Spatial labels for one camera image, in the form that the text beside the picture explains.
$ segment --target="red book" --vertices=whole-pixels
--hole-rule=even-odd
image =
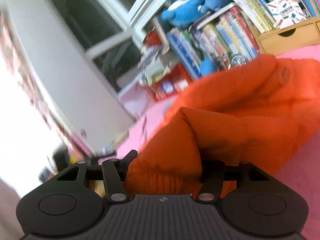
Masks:
[[[249,40],[252,44],[252,47],[256,50],[257,54],[258,55],[261,54],[261,50],[259,49],[259,46],[257,45],[257,42],[256,42],[254,36],[252,35],[249,26],[242,18],[241,13],[239,12],[239,9],[236,7],[232,7],[229,11],[235,16],[236,20],[238,21],[238,23],[240,24],[240,26],[244,30],[245,34],[249,38]]]

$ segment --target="wooden box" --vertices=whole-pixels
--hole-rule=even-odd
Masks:
[[[320,18],[275,29],[266,33],[259,33],[254,26],[251,31],[262,53],[279,55],[293,49],[299,49],[320,43]]]

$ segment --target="silver screw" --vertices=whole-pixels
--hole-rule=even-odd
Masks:
[[[214,195],[212,195],[211,193],[201,193],[199,195],[199,199],[202,201],[211,201],[214,200]]]
[[[113,201],[124,201],[127,198],[127,196],[125,194],[122,193],[114,193],[111,195],[111,199]]]

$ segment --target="window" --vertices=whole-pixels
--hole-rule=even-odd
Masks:
[[[136,73],[145,26],[165,0],[52,0],[116,92]]]

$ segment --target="white wall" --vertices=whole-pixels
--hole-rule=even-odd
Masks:
[[[133,119],[115,92],[84,56],[49,0],[6,0],[9,15],[31,67],[55,105],[94,151],[126,131]]]

